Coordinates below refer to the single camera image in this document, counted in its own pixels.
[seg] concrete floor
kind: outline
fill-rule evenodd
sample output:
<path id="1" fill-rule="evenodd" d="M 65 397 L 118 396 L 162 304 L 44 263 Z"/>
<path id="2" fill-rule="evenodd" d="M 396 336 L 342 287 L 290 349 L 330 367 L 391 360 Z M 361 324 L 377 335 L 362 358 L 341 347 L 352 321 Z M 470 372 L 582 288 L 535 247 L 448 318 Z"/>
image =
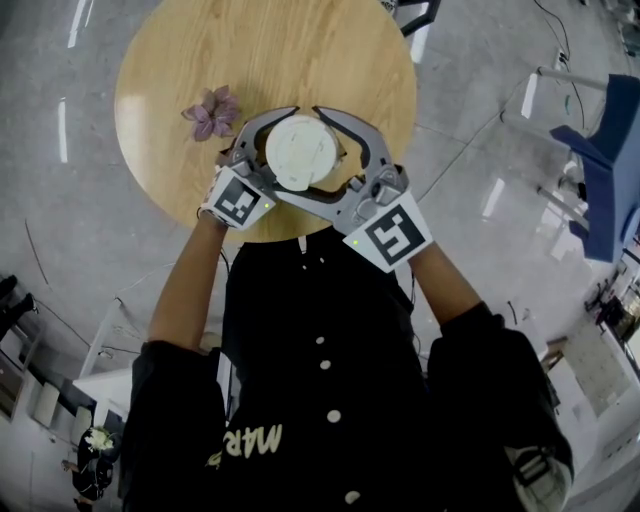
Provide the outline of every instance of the concrete floor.
<path id="1" fill-rule="evenodd" d="M 138 332 L 117 322 L 107 344 L 135 352 L 167 265 L 189 235 L 135 182 L 114 129 L 120 62 L 159 0 L 0 3 L 0 273 L 16 274 L 24 290 L 77 332 L 41 308 L 47 343 L 78 361 L 87 351 L 80 337 L 92 339 L 119 296 Z M 608 73 L 637 75 L 598 2 L 546 3 L 567 27 L 575 73 L 603 80 Z M 436 240 L 496 310 L 512 301 L 530 309 L 545 339 L 563 333 L 611 267 L 585 261 L 566 219 L 534 192 L 534 183 L 557 180 L 566 153 L 497 119 L 508 100 L 518 109 L 528 75 L 553 62 L 558 43 L 542 11 L 532 0 L 444 0 L 428 35 L 422 31 L 408 44 L 419 105 L 404 164 Z M 600 97 L 579 90 L 593 123 Z M 551 81 L 540 94 L 543 125 L 580 125 L 570 86 Z M 226 281 L 219 270 L 209 319 L 217 332 Z M 399 277 L 408 290 L 408 269 Z M 414 318 L 427 354 L 438 329 L 420 296 Z M 133 357 L 119 352 L 109 365 L 126 366 Z M 75 377 L 69 368 L 67 376 Z"/>

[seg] white cup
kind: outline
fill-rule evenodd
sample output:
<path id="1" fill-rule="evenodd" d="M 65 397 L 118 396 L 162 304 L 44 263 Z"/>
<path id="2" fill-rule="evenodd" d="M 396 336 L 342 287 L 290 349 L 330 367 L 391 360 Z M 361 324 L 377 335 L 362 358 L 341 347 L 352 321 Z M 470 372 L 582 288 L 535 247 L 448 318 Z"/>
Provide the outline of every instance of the white cup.
<path id="1" fill-rule="evenodd" d="M 340 144 L 333 130 L 305 115 L 287 117 L 267 138 L 267 162 L 285 188 L 302 191 L 340 164 Z"/>

